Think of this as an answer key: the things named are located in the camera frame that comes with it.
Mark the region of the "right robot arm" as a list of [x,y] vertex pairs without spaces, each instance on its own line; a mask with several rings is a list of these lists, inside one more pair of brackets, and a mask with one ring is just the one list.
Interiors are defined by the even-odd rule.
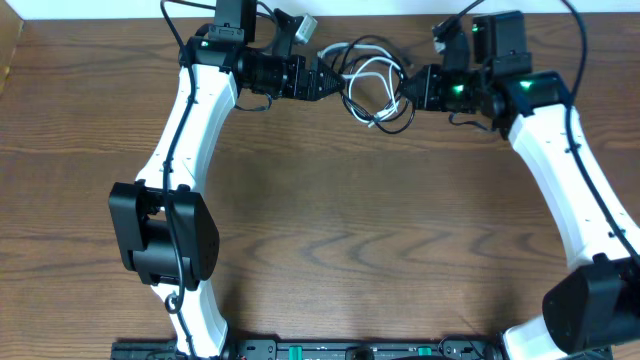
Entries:
[[569,273],[539,316],[504,331],[489,359],[598,359],[639,337],[639,228],[586,141],[576,90],[536,72],[518,11],[459,16],[433,29],[441,64],[404,80],[419,110],[479,113],[532,173],[561,235]]

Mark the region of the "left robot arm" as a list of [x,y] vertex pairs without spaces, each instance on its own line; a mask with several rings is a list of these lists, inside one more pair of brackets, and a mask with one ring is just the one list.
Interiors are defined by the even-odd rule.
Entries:
[[215,300],[220,237],[204,191],[216,142],[243,90],[317,101],[343,78],[320,59],[293,53],[316,20],[260,1],[219,1],[214,19],[179,39],[179,85],[166,126],[131,183],[114,184],[109,210],[122,263],[161,298],[178,359],[234,359],[237,348]]

